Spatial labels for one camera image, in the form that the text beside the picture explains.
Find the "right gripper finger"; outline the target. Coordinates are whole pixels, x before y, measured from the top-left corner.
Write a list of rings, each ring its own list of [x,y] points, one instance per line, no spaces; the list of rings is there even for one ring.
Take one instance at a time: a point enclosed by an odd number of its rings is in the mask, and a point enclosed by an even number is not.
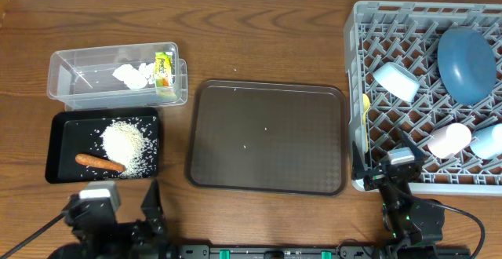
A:
[[[364,167],[364,162],[358,152],[357,144],[353,141],[351,144],[352,148],[352,170],[351,170],[351,179],[353,181],[363,180],[368,176],[367,171]]]
[[[424,161],[426,159],[425,154],[413,143],[413,141],[407,137],[406,132],[402,129],[399,130],[401,142],[404,147],[407,147],[414,155],[416,161]]]

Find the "pink white cup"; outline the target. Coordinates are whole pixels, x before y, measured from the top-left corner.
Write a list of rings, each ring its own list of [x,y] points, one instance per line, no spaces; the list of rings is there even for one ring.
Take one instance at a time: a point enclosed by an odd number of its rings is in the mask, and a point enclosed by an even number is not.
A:
[[[452,123],[434,130],[427,147],[435,157],[448,159],[467,147],[471,138],[471,131],[466,125]]]

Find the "orange carrot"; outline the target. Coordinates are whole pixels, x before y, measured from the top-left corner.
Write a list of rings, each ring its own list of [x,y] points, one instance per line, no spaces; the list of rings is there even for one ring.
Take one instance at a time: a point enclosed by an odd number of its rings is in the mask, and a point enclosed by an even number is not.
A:
[[[124,172],[126,170],[126,168],[120,163],[97,158],[87,154],[77,154],[75,156],[75,161],[82,166],[89,166],[97,169],[113,170],[116,172]]]

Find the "cream plastic spoon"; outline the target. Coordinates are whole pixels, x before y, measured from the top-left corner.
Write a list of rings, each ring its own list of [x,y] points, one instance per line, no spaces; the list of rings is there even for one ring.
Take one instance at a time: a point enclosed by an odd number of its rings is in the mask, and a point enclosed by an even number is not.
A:
[[[365,134],[365,145],[364,145],[363,150],[366,153],[369,150],[369,131],[368,131],[368,124],[367,124],[367,116],[368,116],[369,109],[371,107],[371,103],[370,103],[368,95],[365,93],[362,94],[362,103],[363,103],[362,123],[363,123],[364,134]]]

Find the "light blue cup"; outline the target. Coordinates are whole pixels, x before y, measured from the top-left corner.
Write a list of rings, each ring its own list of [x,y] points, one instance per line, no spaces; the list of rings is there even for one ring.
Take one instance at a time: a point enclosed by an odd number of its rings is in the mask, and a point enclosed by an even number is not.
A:
[[[501,154],[501,127],[496,124],[474,131],[470,144],[471,151],[480,159],[493,159]]]

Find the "light blue rice bowl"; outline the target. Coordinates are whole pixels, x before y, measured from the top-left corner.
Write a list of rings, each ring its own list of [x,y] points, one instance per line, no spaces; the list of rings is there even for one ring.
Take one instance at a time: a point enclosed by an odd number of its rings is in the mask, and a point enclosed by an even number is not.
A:
[[[420,87],[418,79],[405,67],[387,62],[373,72],[374,79],[388,92],[406,102],[413,102]]]

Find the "dark blue plate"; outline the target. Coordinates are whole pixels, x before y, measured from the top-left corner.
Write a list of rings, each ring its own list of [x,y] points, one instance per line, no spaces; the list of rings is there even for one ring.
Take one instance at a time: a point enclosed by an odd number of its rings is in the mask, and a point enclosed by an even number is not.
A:
[[[497,67],[487,40],[475,30],[458,27],[442,34],[437,49],[441,80],[459,104],[488,97],[497,82]]]

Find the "white tissue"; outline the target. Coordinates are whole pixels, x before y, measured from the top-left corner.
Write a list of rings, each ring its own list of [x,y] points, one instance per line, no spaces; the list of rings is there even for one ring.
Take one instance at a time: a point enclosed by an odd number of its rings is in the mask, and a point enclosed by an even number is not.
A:
[[[116,68],[112,75],[124,82],[129,89],[143,89],[147,86],[147,79],[131,64],[123,64]]]
[[[155,70],[155,63],[150,63],[150,64],[142,63],[139,66],[139,72],[147,80],[148,85],[153,85],[155,83],[154,70]]]

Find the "yellow green snack wrapper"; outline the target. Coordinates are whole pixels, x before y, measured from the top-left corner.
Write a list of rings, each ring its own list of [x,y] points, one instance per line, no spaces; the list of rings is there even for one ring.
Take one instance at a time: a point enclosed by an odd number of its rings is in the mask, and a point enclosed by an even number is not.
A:
[[[156,93],[161,97],[169,99],[177,98],[176,91],[173,89],[175,75],[173,73],[173,53],[156,52],[155,66],[153,71]]]

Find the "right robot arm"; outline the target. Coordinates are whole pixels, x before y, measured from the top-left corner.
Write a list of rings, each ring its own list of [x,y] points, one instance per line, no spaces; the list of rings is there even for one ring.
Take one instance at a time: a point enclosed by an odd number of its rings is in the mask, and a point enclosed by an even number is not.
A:
[[[351,178],[363,181],[366,191],[380,193],[384,227],[393,234],[371,257],[437,258],[435,244],[443,238],[445,212],[438,202],[411,194],[409,183],[421,175],[425,154],[403,132],[400,136],[400,145],[371,170],[364,168],[357,145],[352,145]]]

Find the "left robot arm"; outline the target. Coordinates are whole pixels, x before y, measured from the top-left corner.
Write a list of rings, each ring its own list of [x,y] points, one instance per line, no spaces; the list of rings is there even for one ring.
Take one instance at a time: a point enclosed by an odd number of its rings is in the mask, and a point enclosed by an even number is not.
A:
[[[172,259],[178,255],[170,242],[158,182],[153,180],[140,206],[145,219],[119,223],[121,205],[114,181],[94,181],[70,197],[63,208],[66,225],[77,243],[64,245],[51,258]]]

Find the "grey dishwasher rack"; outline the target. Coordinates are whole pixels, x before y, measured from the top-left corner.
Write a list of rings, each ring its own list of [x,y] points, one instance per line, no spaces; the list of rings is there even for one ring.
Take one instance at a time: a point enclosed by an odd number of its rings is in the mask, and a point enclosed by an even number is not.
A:
[[[431,2],[355,3],[344,26],[345,67],[350,90],[349,146],[357,144],[366,170],[375,168],[400,145],[399,130],[424,152],[426,159],[413,192],[440,195],[501,193],[501,158],[480,159],[465,148],[448,159],[427,148],[431,133],[458,122],[477,131],[501,121],[501,86],[477,104],[463,105],[446,91],[437,63],[444,32],[455,27],[477,31],[501,57],[501,7],[493,4]],[[389,93],[373,77],[387,62],[405,67],[419,81],[413,102]],[[362,94],[371,107],[367,116],[369,150],[365,153]]]

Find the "pile of white rice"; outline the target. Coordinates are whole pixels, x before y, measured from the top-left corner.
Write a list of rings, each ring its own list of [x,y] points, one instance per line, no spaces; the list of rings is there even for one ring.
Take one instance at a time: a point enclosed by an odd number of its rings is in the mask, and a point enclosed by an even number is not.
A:
[[[153,123],[148,122],[142,126],[142,121],[139,118],[112,120],[103,131],[95,132],[100,138],[100,143],[96,143],[95,148],[101,150],[104,155],[99,157],[90,153],[79,154],[92,155],[125,167],[124,172],[94,168],[102,170],[106,179],[145,178],[156,174],[158,138],[154,136]]]

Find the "black plastic bin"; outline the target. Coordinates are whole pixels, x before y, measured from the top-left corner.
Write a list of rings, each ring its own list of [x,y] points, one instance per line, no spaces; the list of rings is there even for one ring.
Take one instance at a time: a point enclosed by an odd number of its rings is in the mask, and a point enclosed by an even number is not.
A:
[[[80,153],[108,158],[102,134],[114,124],[128,124],[141,133],[145,143],[141,157],[123,173],[77,163],[75,157]],[[52,120],[45,179],[50,184],[62,184],[155,177],[158,175],[159,130],[158,112],[154,108],[61,112]]]

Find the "brown serving tray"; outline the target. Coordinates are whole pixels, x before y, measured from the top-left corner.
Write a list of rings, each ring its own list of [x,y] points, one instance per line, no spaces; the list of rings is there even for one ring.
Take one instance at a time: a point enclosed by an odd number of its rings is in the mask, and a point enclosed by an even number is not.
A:
[[[209,80],[195,93],[185,175],[200,188],[338,196],[347,127],[334,86]]]

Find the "clear plastic bin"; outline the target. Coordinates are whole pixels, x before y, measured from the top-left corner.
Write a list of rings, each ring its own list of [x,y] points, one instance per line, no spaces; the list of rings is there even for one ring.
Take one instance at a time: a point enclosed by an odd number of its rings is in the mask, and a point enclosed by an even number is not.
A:
[[[156,52],[173,53],[175,99],[159,96],[155,83],[143,89],[129,89],[112,75],[123,64],[139,70],[142,63],[154,63]],[[47,96],[64,103],[68,111],[167,107],[187,102],[187,80],[187,64],[173,42],[69,49],[56,51],[50,58]]]

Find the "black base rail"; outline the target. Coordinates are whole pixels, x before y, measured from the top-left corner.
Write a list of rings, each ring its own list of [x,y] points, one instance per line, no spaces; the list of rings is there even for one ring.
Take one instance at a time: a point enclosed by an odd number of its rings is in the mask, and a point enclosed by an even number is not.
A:
[[[471,252],[461,248],[432,246],[405,248],[392,255],[391,250],[372,246],[341,244],[329,247],[255,247],[205,246],[178,247],[176,259],[371,259],[371,258],[470,258]]]

